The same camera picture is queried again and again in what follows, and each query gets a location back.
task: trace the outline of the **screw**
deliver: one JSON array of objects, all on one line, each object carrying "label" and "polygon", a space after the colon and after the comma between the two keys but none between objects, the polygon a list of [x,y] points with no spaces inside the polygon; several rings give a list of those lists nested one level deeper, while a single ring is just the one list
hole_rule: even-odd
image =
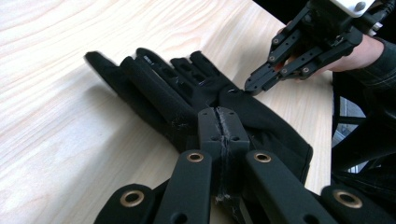
[{"label": "screw", "polygon": [[362,11],[366,8],[366,3],[365,2],[359,2],[355,6],[355,11]]}]

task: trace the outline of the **black glove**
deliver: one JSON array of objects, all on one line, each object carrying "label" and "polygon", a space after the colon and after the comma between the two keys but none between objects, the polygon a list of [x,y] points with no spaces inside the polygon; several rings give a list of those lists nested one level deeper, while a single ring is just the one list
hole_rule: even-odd
[{"label": "black glove", "polygon": [[143,120],[166,136],[179,152],[197,137],[197,113],[208,107],[236,112],[252,149],[274,152],[304,183],[312,148],[287,122],[250,95],[239,90],[200,51],[190,62],[173,59],[171,67],[154,52],[138,49],[135,59],[120,65],[98,52],[86,54],[88,63]]}]

